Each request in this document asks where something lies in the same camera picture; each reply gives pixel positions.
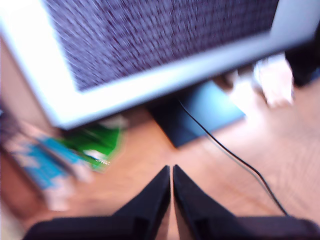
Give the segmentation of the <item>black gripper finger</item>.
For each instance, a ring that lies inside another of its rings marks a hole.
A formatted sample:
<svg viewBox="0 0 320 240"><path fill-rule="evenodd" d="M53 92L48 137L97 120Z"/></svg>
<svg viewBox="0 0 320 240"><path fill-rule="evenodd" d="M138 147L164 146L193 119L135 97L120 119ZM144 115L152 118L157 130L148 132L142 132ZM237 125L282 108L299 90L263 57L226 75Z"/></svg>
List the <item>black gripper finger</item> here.
<svg viewBox="0 0 320 240"><path fill-rule="evenodd" d="M190 220L236 218L207 195L177 164L173 166L173 190L183 214Z"/></svg>
<svg viewBox="0 0 320 240"><path fill-rule="evenodd" d="M145 188L113 215L153 221L166 212L171 199L170 167L164 166Z"/></svg>

